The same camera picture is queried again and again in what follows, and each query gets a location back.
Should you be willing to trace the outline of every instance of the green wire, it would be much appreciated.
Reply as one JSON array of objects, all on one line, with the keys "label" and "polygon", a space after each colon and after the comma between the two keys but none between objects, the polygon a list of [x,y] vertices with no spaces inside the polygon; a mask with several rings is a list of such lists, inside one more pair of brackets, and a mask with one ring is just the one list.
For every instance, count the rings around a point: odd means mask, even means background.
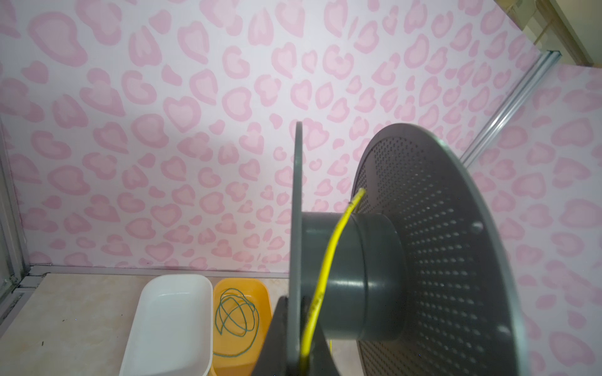
[{"label": "green wire", "polygon": [[[236,291],[237,294],[229,292],[230,290]],[[226,309],[224,308],[224,304],[228,301],[233,301],[236,304],[236,307],[233,308],[230,312],[226,311]],[[244,310],[243,310],[244,306],[248,306],[251,309],[251,314],[253,316],[253,326],[251,328],[249,328],[249,323],[247,322],[247,316],[244,314]],[[236,310],[240,310],[240,313],[243,315],[244,326],[240,325],[232,318],[232,313]],[[225,318],[222,317],[222,311],[226,315]],[[221,327],[219,327],[217,325],[217,317],[218,316],[220,318]],[[238,328],[240,328],[243,332],[241,334],[238,334],[238,333],[234,333],[233,331],[228,329],[226,326],[226,322],[228,320],[233,322],[234,325],[236,325]],[[249,345],[249,347],[242,350],[240,353],[229,355],[229,354],[219,354],[219,353],[216,353],[215,351],[213,352],[213,354],[216,356],[220,356],[220,357],[224,357],[224,358],[236,358],[236,357],[239,357],[242,354],[246,353],[247,351],[249,351],[251,349],[251,347],[253,347],[253,343],[255,343],[255,339],[257,338],[257,332],[259,332],[259,311],[257,311],[257,308],[255,308],[255,305],[253,303],[251,303],[249,301],[249,299],[247,299],[239,289],[229,288],[229,289],[225,290],[224,292],[222,292],[222,294],[220,296],[220,304],[217,306],[217,309],[216,309],[214,324],[216,326],[217,332],[220,335],[223,335],[224,329],[226,329],[226,331],[228,333],[230,333],[236,337],[240,337],[240,338],[244,337],[250,331],[255,331],[255,335],[253,336],[253,340],[251,341],[251,344]]]}]

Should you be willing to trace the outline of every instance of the orange tray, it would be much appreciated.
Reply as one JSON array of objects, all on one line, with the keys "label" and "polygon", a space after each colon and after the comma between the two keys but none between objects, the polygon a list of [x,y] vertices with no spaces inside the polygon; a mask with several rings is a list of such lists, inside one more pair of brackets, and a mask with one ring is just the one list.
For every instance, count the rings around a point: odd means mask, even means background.
[{"label": "orange tray", "polygon": [[[245,376],[250,375],[259,358],[259,353],[263,347],[265,335],[272,322],[272,302],[266,286],[257,279],[253,278],[227,278],[219,281],[213,288],[213,317],[220,304],[220,296],[230,288],[240,290],[244,296],[255,305],[259,313],[259,327],[257,337],[251,348],[244,354],[234,357],[220,357],[213,355],[212,368],[216,376]],[[224,308],[230,312],[235,307],[233,301],[226,302]],[[250,310],[245,309],[247,320],[250,317]],[[239,310],[232,313],[232,318],[236,322],[244,322]],[[223,334],[217,331],[216,325],[213,325],[213,351],[220,354],[237,354],[246,349],[253,341],[254,331],[246,333],[244,337],[236,337],[228,333],[225,329]]]}]

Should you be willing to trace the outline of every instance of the white tray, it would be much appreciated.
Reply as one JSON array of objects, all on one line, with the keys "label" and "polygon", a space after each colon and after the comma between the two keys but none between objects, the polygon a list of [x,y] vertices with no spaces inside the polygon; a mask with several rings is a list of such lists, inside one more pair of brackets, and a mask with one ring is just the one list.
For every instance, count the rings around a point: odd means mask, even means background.
[{"label": "white tray", "polygon": [[213,357],[213,287],[171,274],[142,290],[120,376],[204,376]]}]

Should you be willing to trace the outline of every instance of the table surface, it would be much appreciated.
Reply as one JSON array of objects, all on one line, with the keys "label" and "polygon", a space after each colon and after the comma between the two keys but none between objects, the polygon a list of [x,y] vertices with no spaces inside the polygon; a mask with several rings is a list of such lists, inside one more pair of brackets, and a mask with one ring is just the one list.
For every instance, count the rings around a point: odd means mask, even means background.
[{"label": "table surface", "polygon": [[[48,274],[0,338],[0,375],[118,375],[140,292],[153,278]],[[260,281],[274,309],[288,280]],[[341,376],[362,374],[355,341],[333,341],[333,357]]]}]

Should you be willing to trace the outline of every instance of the yellow cable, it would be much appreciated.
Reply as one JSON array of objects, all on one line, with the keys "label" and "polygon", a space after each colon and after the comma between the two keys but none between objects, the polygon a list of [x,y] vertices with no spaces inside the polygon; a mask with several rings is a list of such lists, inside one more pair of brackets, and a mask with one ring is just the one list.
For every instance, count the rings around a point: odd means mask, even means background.
[{"label": "yellow cable", "polygon": [[326,291],[326,282],[328,281],[328,275],[330,274],[330,267],[332,266],[332,259],[335,256],[335,251],[337,250],[338,241],[341,238],[341,233],[343,232],[345,225],[349,221],[351,213],[362,200],[362,197],[365,193],[366,190],[360,188],[359,191],[352,198],[351,202],[347,206],[347,209],[343,213],[343,216],[341,217],[341,219],[337,223],[337,226],[332,232],[332,236],[330,237],[330,241],[328,242],[328,246],[326,247],[324,259],[322,260],[322,269],[320,270],[318,283],[315,287],[314,298],[311,301],[311,306],[309,307],[309,312],[307,315],[307,323],[305,324],[303,336],[301,337],[301,349],[299,360],[302,375],[305,374],[305,371],[307,370],[309,351],[311,350],[311,341],[314,338],[315,326],[318,323],[318,316],[320,314],[320,309],[322,308],[324,292]]}]

